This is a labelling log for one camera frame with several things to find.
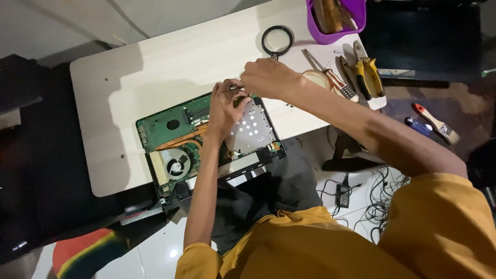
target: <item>dark pants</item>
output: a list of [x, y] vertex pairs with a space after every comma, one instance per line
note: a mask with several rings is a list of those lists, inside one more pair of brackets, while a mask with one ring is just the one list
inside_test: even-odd
[[225, 254], [260, 218], [278, 210], [294, 212], [322, 205], [317, 181], [300, 143], [285, 139], [287, 157], [274, 159], [267, 172], [237, 187], [219, 186], [212, 241]]

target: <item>yellow shirt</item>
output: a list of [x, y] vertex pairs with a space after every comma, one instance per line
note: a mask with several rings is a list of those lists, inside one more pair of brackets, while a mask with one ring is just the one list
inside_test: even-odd
[[393, 195], [377, 245], [339, 225], [325, 207], [265, 216], [221, 257], [185, 248], [176, 279], [496, 278], [496, 230], [472, 184], [421, 175]]

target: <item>magnifying glass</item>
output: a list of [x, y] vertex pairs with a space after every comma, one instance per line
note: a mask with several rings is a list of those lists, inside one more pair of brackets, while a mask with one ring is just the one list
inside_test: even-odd
[[282, 25], [268, 28], [262, 35], [262, 48], [274, 60], [286, 54], [293, 44], [291, 31]]

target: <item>white tile floor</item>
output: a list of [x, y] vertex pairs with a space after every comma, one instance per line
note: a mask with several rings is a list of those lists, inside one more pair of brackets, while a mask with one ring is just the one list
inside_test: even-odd
[[[331, 142], [336, 140], [334, 129], [329, 131]], [[332, 158], [333, 150], [329, 145], [326, 137], [326, 128], [317, 129], [306, 134], [297, 136], [302, 142], [302, 148], [305, 150], [312, 168], [317, 178], [317, 190], [322, 190], [328, 179], [343, 181], [344, 173], [323, 172], [320, 166], [325, 160]], [[399, 171], [390, 168], [391, 173], [386, 178], [391, 181], [399, 177]], [[355, 224], [364, 218], [365, 210], [370, 202], [370, 191], [380, 178], [380, 174], [375, 172], [366, 172], [359, 174], [350, 174], [349, 185], [354, 186], [362, 183], [360, 187], [353, 189], [350, 196], [350, 206], [348, 209], [340, 209], [335, 218], [338, 222], [353, 228]], [[329, 181], [325, 191], [333, 194], [336, 191], [336, 184]], [[379, 187], [374, 190], [373, 195], [378, 197]], [[335, 210], [335, 198], [326, 194], [322, 195], [324, 205], [330, 213]], [[186, 225], [186, 219], [183, 218], [178, 224], [170, 222], [167, 226], [145, 240], [138, 247], [131, 250], [123, 257], [116, 259], [101, 269], [95, 276], [96, 279], [106, 278], [123, 278], [123, 279], [172, 279], [176, 272], [176, 263], [183, 253], [183, 233]], [[376, 225], [369, 221], [357, 223], [356, 231], [371, 240], [371, 230]], [[377, 231], [373, 234], [374, 240], [378, 239]], [[46, 279], [51, 269], [52, 253], [54, 244], [44, 247], [42, 255], [37, 265], [33, 279]]]

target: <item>paint brush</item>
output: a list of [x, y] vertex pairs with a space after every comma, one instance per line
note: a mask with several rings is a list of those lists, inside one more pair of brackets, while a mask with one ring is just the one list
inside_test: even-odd
[[452, 128], [446, 125], [446, 123], [434, 118], [425, 107], [415, 103], [412, 104], [412, 107], [418, 114], [427, 119], [432, 124], [434, 131], [445, 137], [450, 144], [455, 144], [460, 140], [460, 136]]

